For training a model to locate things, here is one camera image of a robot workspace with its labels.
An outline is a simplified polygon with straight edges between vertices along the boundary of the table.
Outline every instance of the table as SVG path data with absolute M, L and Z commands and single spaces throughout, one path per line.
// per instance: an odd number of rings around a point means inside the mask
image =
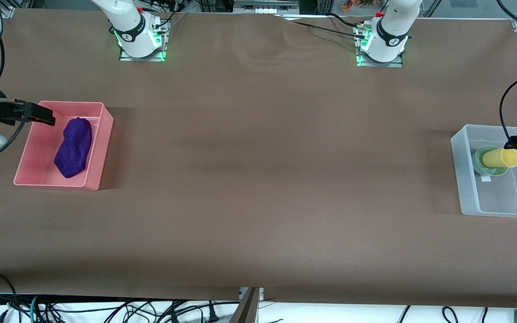
M 108 27 L 4 22 L 0 90 L 115 118 L 98 192 L 13 186 L 27 131 L 0 156 L 0 272 L 18 292 L 517 306 L 517 219 L 460 213 L 450 146 L 499 124 L 509 21 L 418 20 L 404 68 L 357 67 L 348 37 L 270 15 L 189 14 L 164 63 L 119 62 Z

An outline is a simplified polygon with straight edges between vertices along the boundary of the plastic cup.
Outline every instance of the plastic cup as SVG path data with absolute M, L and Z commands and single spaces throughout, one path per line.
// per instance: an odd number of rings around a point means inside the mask
M 517 166 L 517 150 L 499 148 L 489 151 L 482 156 L 482 163 L 490 168 Z
M 498 149 L 500 148 L 493 145 L 484 145 L 478 148 L 478 150 L 476 150 L 476 153 L 472 155 L 474 171 L 476 171 L 476 173 L 480 174 L 481 176 L 502 176 L 506 174 L 506 172 L 508 172 L 509 170 L 508 167 L 487 167 L 482 162 L 482 156 L 484 156 L 486 153 Z

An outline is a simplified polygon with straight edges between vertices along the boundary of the black cable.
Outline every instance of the black cable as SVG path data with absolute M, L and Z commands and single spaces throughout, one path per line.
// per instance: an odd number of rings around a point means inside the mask
M 203 310 L 199 309 L 201 311 L 201 323 L 205 323 L 205 315 L 203 313 Z
M 452 315 L 454 315 L 454 322 L 451 322 L 448 317 L 446 316 L 446 310 L 450 310 L 452 312 Z M 456 316 L 456 312 L 452 309 L 452 307 L 444 306 L 442 308 L 442 316 L 448 323 L 458 323 L 458 317 Z
M 350 27 L 356 27 L 356 25 L 357 25 L 357 24 L 352 24 L 346 20 L 343 20 L 343 18 L 336 13 L 329 12 L 329 13 L 326 13 L 326 16 L 333 16 L 334 18 L 338 19 L 343 24 L 350 26 Z
M 410 305 L 407 305 L 404 311 L 402 312 L 402 316 L 398 320 L 398 323 L 402 323 L 404 321 L 404 317 L 406 317 L 406 313 L 408 313 L 408 310 L 410 309 Z
M 227 304 L 238 304 L 240 302 L 219 302 L 219 303 L 213 303 L 213 305 L 227 305 Z M 184 309 L 180 309 L 179 311 L 176 312 L 176 317 L 179 317 L 179 315 L 183 315 L 183 314 L 186 314 L 186 313 L 189 313 L 191 311 L 195 311 L 195 310 L 198 310 L 198 309 L 201 309 L 203 307 L 209 307 L 210 304 L 205 304 L 205 305 L 200 305 L 200 306 L 189 306 L 189 307 L 186 307 Z M 165 321 L 164 323 L 169 323 L 171 321 L 171 319 L 167 319 L 167 321 Z
M 332 33 L 337 33 L 337 34 L 341 34 L 341 35 L 349 35 L 350 37 L 354 37 L 354 38 L 360 38 L 360 39 L 364 38 L 363 35 L 355 35 L 353 33 L 345 33 L 344 31 L 335 31 L 335 30 L 324 28 L 324 27 L 320 27 L 320 26 L 315 26 L 315 25 L 311 25 L 311 24 L 305 24 L 303 22 L 298 22 L 298 21 L 295 21 L 295 20 L 293 20 L 293 22 L 295 24 L 299 24 L 299 25 L 303 25 L 303 26 L 307 26 L 307 27 L 313 27 L 313 28 L 316 28 L 316 29 L 320 29 L 322 31 L 330 31 Z
M 19 133 L 25 126 L 25 123 L 27 123 L 27 119 L 29 119 L 29 116 L 31 115 L 30 105 L 27 102 L 25 102 L 23 104 L 25 106 L 25 111 L 23 111 L 23 117 L 21 118 L 21 123 L 19 123 L 19 126 L 17 127 L 17 129 L 15 130 L 13 135 L 10 137 L 10 139 L 0 148 L 0 153 L 2 153 L 4 150 L 6 150 L 7 147 L 9 147 L 9 145 L 11 145 L 13 143 L 13 141 L 15 141 L 15 139 L 17 138 L 17 136 L 19 135 Z
M 436 3 L 436 6 L 433 8 L 433 9 L 429 9 L 428 11 L 430 12 L 429 15 L 427 16 L 428 18 L 429 17 L 432 17 L 432 15 L 434 14 L 434 12 L 436 11 L 436 9 L 438 8 L 438 6 L 440 5 L 441 1 L 437 2 Z
M 488 307 L 484 307 L 484 313 L 482 314 L 482 321 L 481 323 L 484 323 L 486 321 L 486 314 L 488 314 Z
M 499 110 L 500 122 L 502 123 L 502 128 L 504 129 L 504 134 L 506 135 L 506 138 L 508 139 L 508 142 L 510 142 L 510 136 L 509 136 L 509 133 L 508 133 L 508 129 L 506 129 L 506 124 L 504 122 L 504 115 L 502 113 L 502 106 L 504 105 L 504 100 L 505 100 L 506 96 L 508 95 L 508 92 L 514 86 L 516 86 L 516 84 L 517 84 L 517 81 L 513 82 L 512 84 L 510 84 L 510 86 L 508 86 L 508 88 L 506 89 L 506 91 L 504 92 L 504 94 L 502 95 L 502 98 L 500 100 L 500 110 Z
M 143 305 L 139 306 L 139 307 L 134 307 L 134 306 L 126 306 L 125 308 L 127 308 L 127 313 L 125 313 L 125 317 L 123 317 L 123 323 L 128 323 L 129 322 L 129 319 L 134 315 L 139 315 L 139 316 L 142 316 L 144 317 L 147 322 L 150 322 L 149 319 L 145 316 L 145 315 L 142 315 L 142 314 L 139 314 L 138 311 L 140 311 L 143 307 L 147 306 L 150 302 L 146 302 L 144 303 Z M 134 311 L 129 311 L 129 307 L 135 309 Z
M 380 12 L 382 12 L 382 10 L 386 9 L 386 5 L 388 4 L 388 1 L 389 0 L 384 1 L 384 4 L 382 5 L 382 8 L 380 8 Z
M 171 20 L 171 18 L 174 16 L 176 12 L 173 12 L 171 13 L 171 15 L 169 16 L 169 18 L 167 18 L 164 22 L 162 22 L 161 24 L 158 24 L 158 25 L 155 25 L 155 28 L 158 28 L 158 27 L 161 27 L 163 26 L 164 24 L 166 24 L 167 22 L 169 22 Z
M 504 4 L 502 3 L 501 0 L 496 0 L 496 2 L 498 3 L 498 6 L 500 6 L 502 11 L 505 12 L 505 14 L 507 14 L 511 19 L 514 19 L 515 21 L 517 21 L 517 16 L 515 14 L 513 14 L 511 11 L 509 11 L 508 8 L 506 8 L 506 6 L 504 6 Z
M 171 306 L 169 306 L 162 314 L 161 316 L 155 321 L 155 323 L 160 323 L 162 319 L 164 319 L 166 316 L 170 315 L 175 311 L 175 309 L 183 304 L 185 304 L 187 301 L 173 301 L 171 303 Z
M 5 282 L 9 286 L 9 289 L 11 289 L 11 292 L 13 293 L 13 298 L 15 299 L 16 305 L 19 307 L 21 305 L 21 303 L 19 302 L 19 298 L 17 297 L 17 292 L 16 292 L 15 288 L 13 287 L 13 284 L 11 284 L 11 281 L 3 274 L 0 274 L 0 278 L 2 280 L 5 280 Z M 19 314 L 19 323 L 21 323 L 21 317 L 22 317 L 22 315 L 20 313 Z
M 123 323 L 128 323 L 128 322 L 129 322 L 129 319 L 130 319 L 133 315 L 135 315 L 135 314 L 136 314 L 136 315 L 139 315 L 140 317 L 143 317 L 144 319 L 146 319 L 146 320 L 147 320 L 147 323 L 150 323 L 150 320 L 149 320 L 149 318 L 148 318 L 148 317 L 146 317 L 146 316 L 145 316 L 145 315 L 143 315 L 143 314 L 138 313 L 138 311 L 139 311 L 140 309 L 138 309 L 138 308 L 135 308 L 135 307 L 131 306 L 131 308 L 133 308 L 133 309 L 135 309 L 135 310 L 134 310 L 134 311 L 129 311 L 129 306 L 126 306 L 125 308 L 127 309 L 127 313 L 125 313 L 125 316 L 123 316 Z
M 55 311 L 58 311 L 61 313 L 88 313 L 88 312 L 93 312 L 93 311 L 111 311 L 111 310 L 115 310 L 115 309 L 117 309 L 117 307 L 107 307 L 104 309 L 92 309 L 92 310 L 58 310 L 58 309 L 55 309 Z
M 109 323 L 109 322 L 111 322 L 111 320 L 113 319 L 113 317 L 115 317 L 115 315 L 117 315 L 117 313 L 119 313 L 119 311 L 120 311 L 123 307 L 125 307 L 125 306 L 129 305 L 129 303 L 130 303 L 130 302 L 125 302 L 125 303 L 121 304 L 121 306 L 119 306 L 119 307 L 115 308 L 115 310 L 114 310 L 114 311 L 112 311 L 112 312 L 111 312 L 111 314 L 109 314 L 109 316 L 107 316 L 107 318 L 105 319 L 105 321 L 103 321 L 103 323 Z
M 0 51 L 1 51 L 1 63 L 0 63 L 0 78 L 1 74 L 4 72 L 5 68 L 5 47 L 4 47 L 4 39 L 0 38 Z
M 215 323 L 219 320 L 217 316 L 217 312 L 215 312 L 215 307 L 213 306 L 213 302 L 209 301 L 209 323 Z

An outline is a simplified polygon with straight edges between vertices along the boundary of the pink plastic bin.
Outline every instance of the pink plastic bin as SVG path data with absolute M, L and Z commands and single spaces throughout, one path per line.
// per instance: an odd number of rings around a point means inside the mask
M 53 110 L 55 127 L 32 123 L 13 184 L 47 190 L 98 190 L 111 137 L 113 116 L 101 102 L 41 101 L 39 105 Z M 64 178 L 53 160 L 63 142 L 63 130 L 76 117 L 90 121 L 93 142 L 86 169 L 72 178 Z

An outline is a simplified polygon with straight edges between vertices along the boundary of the cable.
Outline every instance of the cable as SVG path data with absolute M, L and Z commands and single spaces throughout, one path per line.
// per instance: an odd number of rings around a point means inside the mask
M 452 315 L 454 315 L 454 322 L 453 323 L 458 323 L 458 317 L 456 316 L 456 312 L 452 309 L 452 307 L 449 307 L 449 306 L 444 306 L 442 308 L 442 316 L 444 317 L 444 319 L 448 322 L 448 323 L 452 323 L 448 317 L 446 316 L 446 310 L 450 310 L 452 312 Z
M 438 6 L 440 5 L 441 1 L 437 2 L 436 3 L 436 6 L 434 6 L 434 8 L 429 8 L 428 11 L 426 12 L 426 16 L 429 18 L 429 17 L 432 17 L 432 15 L 434 14 L 434 12 L 436 11 L 436 9 L 438 8 Z
M 482 321 L 481 323 L 484 323 L 486 321 L 486 314 L 488 314 L 488 307 L 484 307 L 484 313 L 482 314 Z
M 176 12 L 171 13 L 171 15 L 169 16 L 169 18 L 167 18 L 167 19 L 166 19 L 164 22 L 162 22 L 161 24 L 155 25 L 155 28 L 161 27 L 161 26 L 163 26 L 164 24 L 166 24 L 167 22 L 169 22 L 175 13 L 176 13 Z
M 169 27 L 169 31 L 171 31 L 171 29 L 173 29 L 173 27 L 175 27 L 179 23 L 179 21 L 181 21 L 181 19 L 183 19 L 186 15 L 187 15 L 187 13 L 181 13 L 181 16 L 179 17 L 179 19 L 177 21 L 175 21 L 175 23 Z
M 143 305 L 141 305 L 141 306 L 139 306 L 139 307 L 134 307 L 134 306 L 132 306 L 132 305 L 126 306 L 125 308 L 127 308 L 127 313 L 125 313 L 125 317 L 123 317 L 123 323 L 128 323 L 128 322 L 129 322 L 129 319 L 130 319 L 134 314 L 139 315 L 139 316 L 142 316 L 142 317 L 144 317 L 144 318 L 147 320 L 147 322 L 150 322 L 150 321 L 149 321 L 149 318 L 147 318 L 145 315 L 137 313 L 137 312 L 138 312 L 138 311 L 140 311 L 143 307 L 147 306 L 149 303 L 150 303 L 150 302 L 146 302 L 146 303 L 144 303 Z M 134 310 L 134 311 L 129 311 L 129 307 L 131 307 L 131 308 L 133 308 L 133 309 L 135 309 L 135 310 Z
M 511 11 L 509 11 L 508 8 L 506 8 L 506 6 L 504 6 L 504 4 L 502 3 L 501 0 L 496 0 L 496 2 L 498 3 L 498 6 L 500 6 L 502 11 L 505 12 L 505 14 L 507 14 L 511 19 L 514 19 L 515 21 L 517 21 L 517 16 L 515 14 L 513 14 Z
M 506 135 L 506 138 L 508 139 L 508 143 L 510 142 L 510 136 L 509 136 L 509 133 L 508 133 L 508 129 L 506 129 L 506 124 L 504 122 L 504 115 L 502 113 L 502 106 L 504 105 L 504 100 L 505 100 L 506 96 L 508 95 L 508 92 L 514 86 L 516 86 L 516 84 L 517 84 L 517 81 L 513 82 L 512 84 L 510 84 L 510 86 L 508 86 L 508 88 L 506 89 L 506 91 L 504 92 L 504 94 L 502 95 L 502 98 L 500 100 L 500 110 L 499 110 L 500 122 L 502 123 L 502 128 L 504 129 L 504 134 Z
M 13 294 L 13 298 L 15 299 L 16 305 L 17 305 L 17 307 L 19 307 L 21 303 L 19 302 L 19 298 L 17 297 L 17 292 L 16 292 L 15 288 L 13 287 L 13 284 L 11 284 L 10 280 L 6 276 L 4 276 L 2 274 L 0 274 L 0 278 L 2 280 L 5 280 L 5 282 L 9 286 L 9 289 L 11 289 L 11 292 Z M 19 323 L 21 323 L 21 316 L 22 315 L 20 313 L 19 314 Z
M 117 307 L 107 307 L 105 309 L 92 309 L 92 310 L 58 310 L 55 309 L 55 311 L 59 311 L 61 313 L 88 313 L 92 311 L 111 311 L 117 309 Z
M 201 311 L 201 323 L 205 323 L 205 314 L 203 313 L 203 310 L 199 309 Z
M 5 47 L 4 47 L 4 40 L 0 38 L 0 51 L 1 51 L 1 63 L 0 63 L 0 78 L 1 74 L 4 72 L 5 68 Z
M 402 312 L 402 316 L 398 320 L 398 323 L 402 323 L 404 321 L 404 317 L 406 317 L 406 313 L 408 313 L 408 310 L 410 309 L 410 305 L 407 305 L 404 311 Z
M 9 145 L 11 145 L 13 143 L 13 141 L 15 141 L 15 139 L 17 138 L 17 136 L 19 135 L 19 133 L 25 126 L 25 123 L 27 123 L 27 119 L 31 115 L 31 108 L 30 108 L 31 105 L 29 105 L 27 102 L 25 102 L 24 104 L 25 104 L 25 111 L 23 111 L 23 117 L 21 118 L 21 123 L 19 123 L 19 126 L 17 127 L 17 129 L 15 130 L 15 132 L 13 133 L 11 138 L 0 148 L 0 153 L 2 153 L 4 150 L 6 150 L 7 147 L 9 147 Z
M 213 303 L 213 305 L 227 305 L 227 304 L 238 304 L 238 303 L 240 303 L 240 302 L 220 302 L 220 303 Z M 203 307 L 209 307 L 209 306 L 210 306 L 210 304 L 185 307 L 184 309 L 180 309 L 179 311 L 177 311 L 176 317 L 179 317 L 179 315 L 183 315 L 185 313 L 189 313 L 191 311 L 195 311 L 195 310 L 201 309 Z M 167 321 L 165 321 L 164 323 L 169 323 L 170 321 L 171 321 L 171 319 L 167 319 Z
M 328 28 L 324 28 L 324 27 L 320 27 L 320 26 L 315 26 L 315 25 L 311 25 L 311 24 L 305 24 L 303 22 L 298 22 L 298 21 L 294 21 L 293 22 L 295 24 L 299 24 L 299 25 L 303 25 L 303 26 L 307 26 L 307 27 L 313 27 L 313 28 L 316 28 L 316 29 L 320 29 L 322 31 L 330 31 L 332 33 L 337 33 L 337 34 L 341 34 L 341 35 L 349 35 L 350 37 L 354 37 L 354 38 L 360 38 L 360 39 L 363 39 L 364 36 L 363 35 L 355 35 L 353 33 L 345 33 L 344 31 L 335 31 L 335 30 L 332 30 L 332 29 L 328 29 Z
M 316 8 L 314 8 L 314 12 L 312 12 L 312 14 L 316 14 L 316 12 L 319 10 L 320 8 L 320 0 L 316 0 Z
M 35 311 L 35 303 L 37 302 L 37 298 L 39 298 L 39 295 L 33 297 L 33 300 L 31 301 L 31 306 L 29 307 L 29 318 L 31 319 L 31 323 L 35 323 L 33 311 Z
M 329 12 L 326 14 L 326 16 L 333 16 L 334 18 L 338 19 L 340 22 L 342 22 L 343 24 L 345 24 L 347 26 L 356 27 L 356 25 L 357 25 L 357 24 L 351 24 L 350 22 L 343 20 L 343 18 L 336 13 Z
M 384 9 L 386 9 L 386 5 L 388 4 L 389 0 L 384 1 L 384 4 L 382 5 L 382 8 L 380 8 L 380 12 L 382 12 Z

